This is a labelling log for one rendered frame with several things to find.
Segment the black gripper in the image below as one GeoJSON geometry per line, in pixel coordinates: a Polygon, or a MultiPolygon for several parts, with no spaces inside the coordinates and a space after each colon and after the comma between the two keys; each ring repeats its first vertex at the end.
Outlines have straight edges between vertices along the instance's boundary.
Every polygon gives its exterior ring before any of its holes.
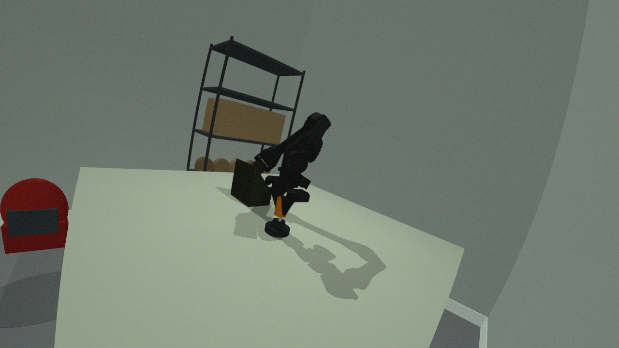
{"type": "Polygon", "coordinates": [[[272,187],[269,187],[269,189],[271,191],[275,206],[277,203],[277,197],[281,196],[281,212],[282,215],[285,216],[293,203],[307,203],[310,199],[310,195],[303,189],[294,189],[298,188],[296,181],[297,176],[301,175],[301,173],[295,174],[291,172],[288,167],[283,165],[278,167],[277,170],[280,171],[280,175],[268,175],[265,178],[265,184],[272,184],[272,187]],[[287,196],[284,196],[285,193],[287,193],[287,196]]]}

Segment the black round pedestal with silver shaft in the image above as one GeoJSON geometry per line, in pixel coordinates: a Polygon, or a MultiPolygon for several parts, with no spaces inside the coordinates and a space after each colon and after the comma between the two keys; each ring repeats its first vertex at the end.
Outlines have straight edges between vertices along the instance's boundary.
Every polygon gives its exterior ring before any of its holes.
{"type": "Polygon", "coordinates": [[[288,236],[290,227],[285,223],[286,221],[280,218],[273,218],[265,224],[265,232],[268,235],[276,236],[278,238],[284,238],[288,236]]]}

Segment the orange knob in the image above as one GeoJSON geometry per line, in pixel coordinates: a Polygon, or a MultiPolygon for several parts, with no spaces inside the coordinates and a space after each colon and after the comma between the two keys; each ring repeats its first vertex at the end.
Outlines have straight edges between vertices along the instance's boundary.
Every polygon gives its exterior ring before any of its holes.
{"type": "Polygon", "coordinates": [[[279,218],[285,218],[287,216],[287,215],[283,216],[281,212],[281,196],[277,197],[276,210],[274,212],[274,215],[279,218]]]}

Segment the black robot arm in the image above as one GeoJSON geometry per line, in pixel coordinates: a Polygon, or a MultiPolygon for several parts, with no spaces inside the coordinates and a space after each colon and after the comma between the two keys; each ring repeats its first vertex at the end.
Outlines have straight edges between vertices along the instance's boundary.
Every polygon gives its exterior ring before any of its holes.
{"type": "MultiPolygon", "coordinates": [[[[265,148],[254,157],[256,161],[251,165],[255,166],[260,174],[263,171],[269,172],[276,166],[277,161],[280,160],[281,155],[284,153],[281,165],[288,167],[295,174],[300,174],[307,169],[308,161],[311,163],[318,157],[323,145],[322,137],[329,126],[331,126],[331,122],[324,114],[312,113],[307,117],[302,128],[293,133],[280,145],[265,148]]],[[[311,181],[302,174],[297,176],[296,185],[299,187],[307,189],[310,183],[311,181]]]]}

